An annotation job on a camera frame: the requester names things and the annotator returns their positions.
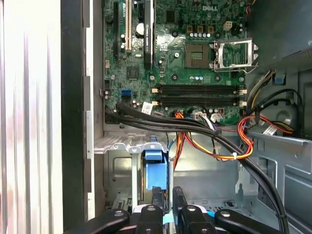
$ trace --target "ram slot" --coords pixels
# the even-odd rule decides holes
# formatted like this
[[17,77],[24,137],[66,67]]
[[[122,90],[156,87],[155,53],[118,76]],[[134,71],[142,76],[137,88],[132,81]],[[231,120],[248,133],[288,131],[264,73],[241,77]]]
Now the ram slot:
[[154,36],[154,3],[153,0],[144,2],[144,68],[151,70],[153,66],[153,36]]
[[238,106],[239,99],[234,97],[166,97],[160,98],[162,106]]
[[228,86],[228,85],[179,85],[167,84],[158,85],[157,89],[153,89],[153,93],[160,93],[164,95],[173,94],[237,94],[241,90],[241,86]]
[[114,21],[114,35],[113,35],[113,52],[115,59],[118,59],[119,56],[119,3],[114,2],[114,11],[113,11],[113,21]]
[[132,50],[132,0],[126,0],[126,52]]

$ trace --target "metal frame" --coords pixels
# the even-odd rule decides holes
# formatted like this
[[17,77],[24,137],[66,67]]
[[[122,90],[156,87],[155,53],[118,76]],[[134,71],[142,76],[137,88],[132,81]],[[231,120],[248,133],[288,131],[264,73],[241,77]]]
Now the metal frame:
[[[223,64],[223,49],[225,45],[237,45],[237,44],[246,44],[247,45],[247,63],[244,64],[231,64],[229,66],[225,66]],[[214,49],[216,58],[213,62],[213,69],[215,72],[225,72],[225,71],[244,71],[246,74],[252,72],[258,64],[253,65],[253,62],[258,58],[258,54],[254,52],[258,50],[258,46],[253,43],[253,39],[238,39],[238,40],[230,40],[230,41],[214,41],[211,44],[211,47]],[[252,70],[247,72],[247,70],[243,68],[253,67]]]

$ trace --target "green circuit board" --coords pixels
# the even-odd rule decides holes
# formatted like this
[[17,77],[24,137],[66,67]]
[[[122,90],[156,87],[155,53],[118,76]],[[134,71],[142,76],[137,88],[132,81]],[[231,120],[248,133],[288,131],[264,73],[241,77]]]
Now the green circuit board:
[[[203,53],[189,52],[193,45],[209,49],[209,60],[213,53],[208,48],[213,41],[246,38],[246,0],[157,0],[154,2],[154,54],[151,69],[144,66],[144,38],[138,37],[140,4],[131,1],[132,8],[132,49],[127,53],[121,35],[126,33],[126,0],[106,0],[104,20],[104,105],[111,110],[121,101],[121,91],[130,90],[131,97],[124,101],[140,110],[143,102],[157,100],[152,89],[156,84],[185,85],[244,85],[243,72],[216,73],[203,63],[203,68],[187,67],[187,56],[203,59]],[[114,25],[114,7],[118,6],[118,31]],[[224,23],[231,21],[232,29],[225,31]],[[224,48],[225,65],[243,63],[246,60],[244,45]],[[187,111],[191,106],[166,107],[156,105],[153,111],[171,117],[172,112]],[[205,106],[215,110],[216,107]],[[230,124],[240,117],[238,106],[220,106],[222,123]]]

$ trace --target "cable tie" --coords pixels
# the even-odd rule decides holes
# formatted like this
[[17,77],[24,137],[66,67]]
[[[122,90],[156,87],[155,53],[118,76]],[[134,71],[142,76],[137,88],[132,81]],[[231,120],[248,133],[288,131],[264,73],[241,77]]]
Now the cable tie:
[[287,214],[285,214],[285,215],[279,215],[279,214],[275,214],[275,216],[277,217],[277,218],[287,218]]
[[237,159],[237,153],[234,152],[234,153],[232,153],[232,155],[233,155],[233,157],[234,157],[234,160],[236,160],[236,159]]
[[220,133],[222,132],[222,130],[218,129],[214,132],[214,135],[211,137],[212,140],[214,140]]

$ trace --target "motherboard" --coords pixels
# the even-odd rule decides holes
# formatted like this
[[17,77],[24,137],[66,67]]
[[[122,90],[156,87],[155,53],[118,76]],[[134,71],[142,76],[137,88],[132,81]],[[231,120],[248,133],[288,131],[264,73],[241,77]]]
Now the motherboard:
[[246,39],[246,6],[246,0],[106,0],[105,108],[115,112],[124,102],[165,117],[198,108],[218,113],[220,123],[236,122],[246,89],[245,72],[233,64],[248,60],[246,43],[236,43]]

